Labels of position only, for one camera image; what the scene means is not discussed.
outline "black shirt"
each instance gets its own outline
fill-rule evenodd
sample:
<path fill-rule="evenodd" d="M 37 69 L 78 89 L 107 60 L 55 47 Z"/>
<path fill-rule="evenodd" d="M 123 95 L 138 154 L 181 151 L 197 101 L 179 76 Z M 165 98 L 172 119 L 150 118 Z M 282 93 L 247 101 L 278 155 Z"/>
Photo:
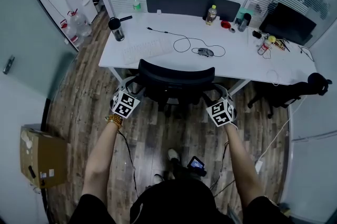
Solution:
<path fill-rule="evenodd" d="M 244 223 L 291 223 L 266 197 L 254 199 L 243 211 Z M 104 203 L 83 195 L 70 221 L 75 223 L 115 223 Z M 221 214 L 209 188 L 198 180 L 167 180 L 156 184 L 136 200 L 130 223 L 234 223 Z"/>

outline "black chair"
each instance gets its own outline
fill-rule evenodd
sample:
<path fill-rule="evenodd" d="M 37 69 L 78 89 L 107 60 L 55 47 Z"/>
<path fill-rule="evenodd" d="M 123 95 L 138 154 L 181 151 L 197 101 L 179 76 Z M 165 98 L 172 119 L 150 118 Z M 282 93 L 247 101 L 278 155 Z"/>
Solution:
<path fill-rule="evenodd" d="M 331 80 L 325 79 L 319 73 L 312 73 L 308 77 L 308 82 L 299 82 L 293 85 L 274 86 L 270 83 L 256 83 L 256 96 L 248 103 L 248 108 L 265 98 L 270 107 L 268 118 L 273 117 L 273 107 L 287 108 L 291 103 L 301 99 L 301 95 L 324 95 L 328 91 Z"/>
<path fill-rule="evenodd" d="M 215 104 L 221 97 L 226 95 L 226 89 L 219 84 L 212 83 L 215 76 L 215 68 L 204 71 L 177 71 L 153 65 L 143 59 L 138 66 L 138 75 L 125 82 L 125 87 L 130 88 L 133 83 L 140 86 L 133 96 L 147 96 L 158 103 L 158 110 L 164 111 L 165 115 L 171 115 L 172 105 L 186 106 L 197 105 L 200 98 L 206 101 L 206 105 Z M 215 90 L 219 93 L 217 100 L 211 101 L 205 91 Z"/>

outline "computer mouse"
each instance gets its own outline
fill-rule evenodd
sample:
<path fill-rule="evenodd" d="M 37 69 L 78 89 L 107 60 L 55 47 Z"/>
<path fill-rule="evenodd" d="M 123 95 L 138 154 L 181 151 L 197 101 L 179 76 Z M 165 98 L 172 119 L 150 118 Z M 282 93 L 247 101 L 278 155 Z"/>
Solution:
<path fill-rule="evenodd" d="M 207 48 L 199 48 L 198 54 L 204 55 L 204 56 L 207 56 L 207 57 L 214 55 L 213 51 L 211 51 L 210 49 L 207 49 Z"/>

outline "desk leg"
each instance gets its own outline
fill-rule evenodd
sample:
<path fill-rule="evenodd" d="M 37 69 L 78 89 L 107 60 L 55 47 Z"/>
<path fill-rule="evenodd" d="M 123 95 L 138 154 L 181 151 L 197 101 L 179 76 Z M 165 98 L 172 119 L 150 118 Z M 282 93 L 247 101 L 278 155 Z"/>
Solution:
<path fill-rule="evenodd" d="M 238 90 L 248 84 L 251 80 L 238 80 L 229 90 L 230 95 L 234 95 Z"/>
<path fill-rule="evenodd" d="M 112 74 L 114 74 L 114 76 L 117 78 L 117 80 L 121 83 L 123 80 L 123 73 L 122 73 L 122 69 L 117 69 L 117 68 L 113 68 L 113 67 L 109 67 L 109 70 L 112 72 Z"/>

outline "white desk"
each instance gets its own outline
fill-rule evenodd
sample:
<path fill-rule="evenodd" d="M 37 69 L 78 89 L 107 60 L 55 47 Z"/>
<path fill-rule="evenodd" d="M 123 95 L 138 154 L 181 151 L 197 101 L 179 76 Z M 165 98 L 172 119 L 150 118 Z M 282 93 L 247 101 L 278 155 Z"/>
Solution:
<path fill-rule="evenodd" d="M 220 26 L 220 21 L 207 26 L 200 17 L 177 14 L 122 13 L 119 18 L 129 15 L 132 15 L 133 19 L 122 22 L 125 39 L 118 42 L 111 33 L 99 63 L 101 67 L 108 67 L 119 81 L 122 80 L 120 69 L 138 68 L 138 63 L 129 65 L 124 63 L 123 48 L 125 45 L 141 44 L 161 37 L 169 37 L 173 44 L 175 40 L 181 38 L 181 36 L 150 31 L 147 27 L 200 38 L 207 45 L 224 47 L 226 54 L 223 57 L 204 57 L 191 51 L 194 47 L 205 47 L 204 44 L 198 40 L 190 40 L 191 49 L 185 53 L 173 51 L 147 58 L 146 61 L 180 71 L 199 71 L 215 67 L 215 76 L 240 79 L 229 90 L 231 94 L 236 93 L 250 80 L 289 85 L 306 82 L 308 76 L 316 72 L 314 62 L 304 53 L 301 54 L 300 48 L 294 43 L 287 45 L 290 52 L 281 51 L 272 46 L 271 59 L 264 59 L 258 55 L 258 47 L 256 47 L 258 40 L 252 36 L 253 29 L 249 27 L 241 33 L 234 26 L 236 32 L 231 33 Z M 188 47 L 188 41 L 179 41 L 175 47 L 183 51 Z M 210 47 L 210 49 L 215 55 L 223 53 L 220 47 Z"/>

